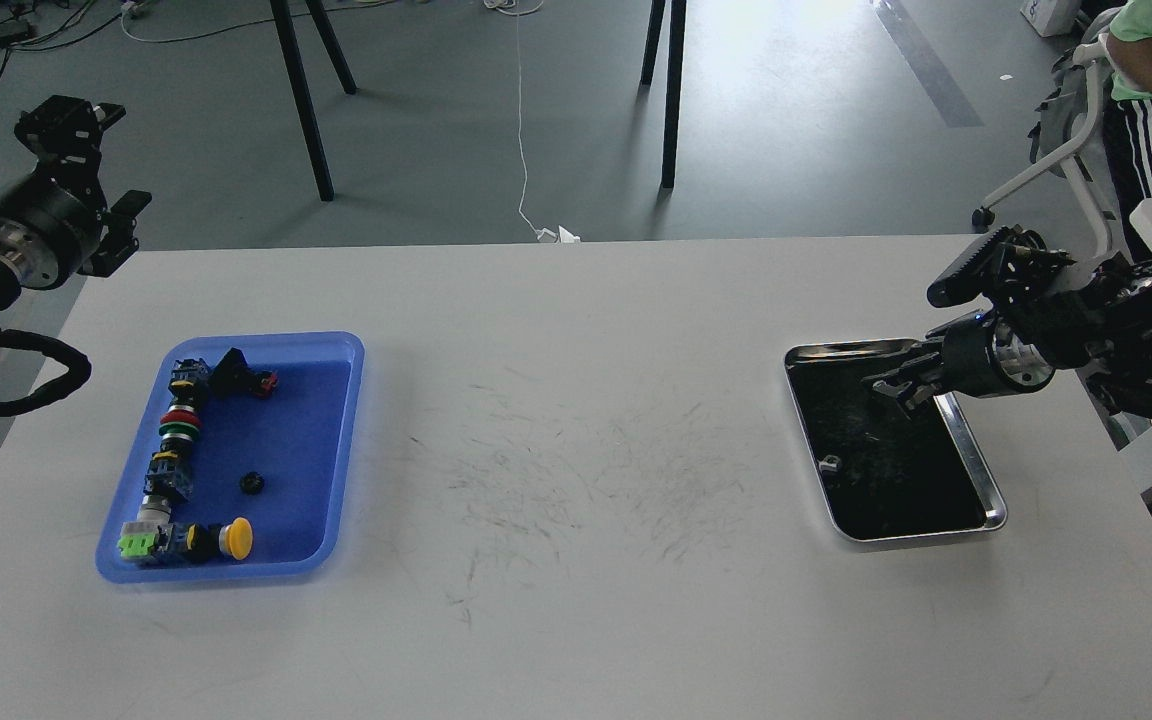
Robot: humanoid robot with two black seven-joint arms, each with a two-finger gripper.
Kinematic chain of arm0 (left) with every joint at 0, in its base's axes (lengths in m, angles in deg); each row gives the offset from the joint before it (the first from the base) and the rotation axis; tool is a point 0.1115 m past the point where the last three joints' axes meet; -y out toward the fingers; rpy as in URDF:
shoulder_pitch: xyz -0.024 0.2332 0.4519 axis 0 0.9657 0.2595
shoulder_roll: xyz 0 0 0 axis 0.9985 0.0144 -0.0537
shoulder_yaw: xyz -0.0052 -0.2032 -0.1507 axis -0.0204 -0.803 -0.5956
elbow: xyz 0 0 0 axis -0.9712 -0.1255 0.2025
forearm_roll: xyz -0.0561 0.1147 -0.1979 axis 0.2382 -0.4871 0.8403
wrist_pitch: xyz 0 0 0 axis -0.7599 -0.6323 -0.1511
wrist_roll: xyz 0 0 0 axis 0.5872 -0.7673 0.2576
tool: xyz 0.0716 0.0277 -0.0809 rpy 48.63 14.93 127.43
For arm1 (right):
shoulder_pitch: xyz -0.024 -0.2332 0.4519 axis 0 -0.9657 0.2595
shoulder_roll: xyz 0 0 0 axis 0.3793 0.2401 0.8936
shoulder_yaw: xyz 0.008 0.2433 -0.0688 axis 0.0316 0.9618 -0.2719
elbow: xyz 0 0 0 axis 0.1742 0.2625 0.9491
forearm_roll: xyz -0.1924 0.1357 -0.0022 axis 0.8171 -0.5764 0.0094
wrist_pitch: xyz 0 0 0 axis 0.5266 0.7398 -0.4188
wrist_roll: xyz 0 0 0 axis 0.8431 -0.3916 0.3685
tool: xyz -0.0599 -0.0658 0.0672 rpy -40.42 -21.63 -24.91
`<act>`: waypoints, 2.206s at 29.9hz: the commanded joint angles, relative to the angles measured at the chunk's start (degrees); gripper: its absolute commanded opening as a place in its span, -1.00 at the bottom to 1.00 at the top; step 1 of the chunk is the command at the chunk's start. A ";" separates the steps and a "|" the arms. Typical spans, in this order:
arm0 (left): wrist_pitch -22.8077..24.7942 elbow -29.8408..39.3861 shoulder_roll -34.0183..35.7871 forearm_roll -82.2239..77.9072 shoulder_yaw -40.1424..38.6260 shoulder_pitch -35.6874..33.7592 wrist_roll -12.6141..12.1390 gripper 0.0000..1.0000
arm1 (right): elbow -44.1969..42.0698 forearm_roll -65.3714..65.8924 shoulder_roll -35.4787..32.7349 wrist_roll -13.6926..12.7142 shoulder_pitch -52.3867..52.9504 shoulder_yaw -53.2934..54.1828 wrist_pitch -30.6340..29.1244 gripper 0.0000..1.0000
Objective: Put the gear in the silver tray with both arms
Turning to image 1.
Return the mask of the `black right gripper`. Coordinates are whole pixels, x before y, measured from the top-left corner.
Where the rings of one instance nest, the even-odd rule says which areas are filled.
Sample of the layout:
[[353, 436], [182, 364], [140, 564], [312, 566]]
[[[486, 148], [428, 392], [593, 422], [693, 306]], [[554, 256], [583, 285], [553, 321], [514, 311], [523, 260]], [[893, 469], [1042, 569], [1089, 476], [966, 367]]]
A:
[[972, 397], [1005, 397], [1041, 391], [1056, 369], [1038, 348], [1021, 340], [1001, 316], [968, 313], [947, 323], [942, 340], [923, 340], [890, 354], [896, 365], [861, 382], [892, 393], [900, 414], [914, 416], [946, 392]]

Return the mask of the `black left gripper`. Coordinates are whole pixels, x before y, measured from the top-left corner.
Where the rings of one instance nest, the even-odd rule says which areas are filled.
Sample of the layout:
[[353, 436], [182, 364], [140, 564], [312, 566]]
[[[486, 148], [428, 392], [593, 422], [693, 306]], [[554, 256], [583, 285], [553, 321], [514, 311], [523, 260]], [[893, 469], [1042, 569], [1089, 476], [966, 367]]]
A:
[[129, 190], [108, 209], [99, 181], [104, 132], [122, 118], [120, 104], [52, 94], [15, 122], [36, 162], [0, 194], [0, 262], [26, 290], [55, 290], [74, 274], [109, 278], [141, 249], [136, 218], [154, 196]]

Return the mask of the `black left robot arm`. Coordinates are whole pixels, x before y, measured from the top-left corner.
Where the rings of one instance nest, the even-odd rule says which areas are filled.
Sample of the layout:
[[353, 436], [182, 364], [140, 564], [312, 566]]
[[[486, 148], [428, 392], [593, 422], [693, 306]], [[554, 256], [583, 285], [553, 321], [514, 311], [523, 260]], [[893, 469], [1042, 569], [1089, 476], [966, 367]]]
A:
[[[15, 137], [36, 164], [0, 192], [0, 311], [20, 293], [55, 290], [71, 275], [108, 278], [141, 247], [134, 229], [151, 194], [132, 190], [109, 202], [99, 181], [104, 132], [124, 115], [119, 104], [54, 94], [18, 119]], [[1, 348], [41, 354], [65, 374], [26, 397], [0, 401], [0, 416], [55, 404], [91, 376], [88, 357], [55, 338], [0, 324]]]

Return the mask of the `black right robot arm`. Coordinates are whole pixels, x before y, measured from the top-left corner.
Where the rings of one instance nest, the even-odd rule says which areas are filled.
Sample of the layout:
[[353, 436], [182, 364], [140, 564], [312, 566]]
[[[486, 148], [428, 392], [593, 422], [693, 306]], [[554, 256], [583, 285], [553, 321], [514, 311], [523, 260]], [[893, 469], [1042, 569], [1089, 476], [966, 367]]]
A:
[[1152, 260], [1121, 252], [1076, 262], [1020, 225], [980, 234], [925, 291], [933, 306], [988, 300], [864, 379], [902, 414], [929, 397], [1028, 395], [1059, 370], [1087, 370], [1108, 414], [1152, 420]]

